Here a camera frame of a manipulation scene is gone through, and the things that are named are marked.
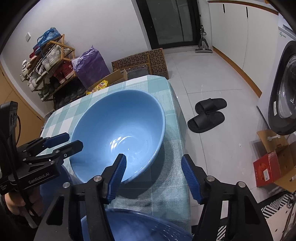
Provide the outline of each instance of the blue sneaker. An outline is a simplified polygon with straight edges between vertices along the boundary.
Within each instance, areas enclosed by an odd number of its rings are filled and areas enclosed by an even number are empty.
[[[44,47],[44,45],[47,44],[50,40],[53,40],[59,36],[61,36],[61,34],[56,28],[50,28],[49,30],[47,30],[37,39],[37,44],[33,48],[33,50],[37,48],[35,50],[35,55],[37,56],[41,52],[41,49]]]

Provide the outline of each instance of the checkered tablecloth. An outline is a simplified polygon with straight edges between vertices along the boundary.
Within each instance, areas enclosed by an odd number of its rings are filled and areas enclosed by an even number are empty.
[[[188,188],[181,169],[187,125],[173,88],[164,77],[143,76],[80,98],[55,111],[41,136],[51,137],[64,132],[71,136],[77,122],[92,104],[123,89],[143,90],[156,97],[165,112],[166,128],[163,143],[153,164],[138,178],[122,185],[109,208],[148,213],[190,231]],[[56,148],[47,149],[42,154],[51,153]],[[64,166],[69,173],[75,175],[69,158],[65,159]]]

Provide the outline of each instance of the purple plastic bag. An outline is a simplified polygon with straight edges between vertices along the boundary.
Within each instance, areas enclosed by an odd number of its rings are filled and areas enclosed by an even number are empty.
[[[102,55],[93,46],[81,57],[72,59],[72,65],[86,89],[110,74]]]

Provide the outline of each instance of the washing machine door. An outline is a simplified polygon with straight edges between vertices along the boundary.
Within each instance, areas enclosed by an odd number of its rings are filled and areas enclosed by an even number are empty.
[[[285,47],[272,88],[268,121],[279,135],[296,131],[296,41]]]

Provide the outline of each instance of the pair of slippers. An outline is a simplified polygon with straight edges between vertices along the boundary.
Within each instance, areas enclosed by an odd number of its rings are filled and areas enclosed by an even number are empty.
[[[223,109],[226,106],[227,103],[222,98],[198,102],[195,105],[195,111],[198,115],[187,122],[188,128],[195,133],[203,133],[221,124],[225,120],[225,116],[217,110]]]

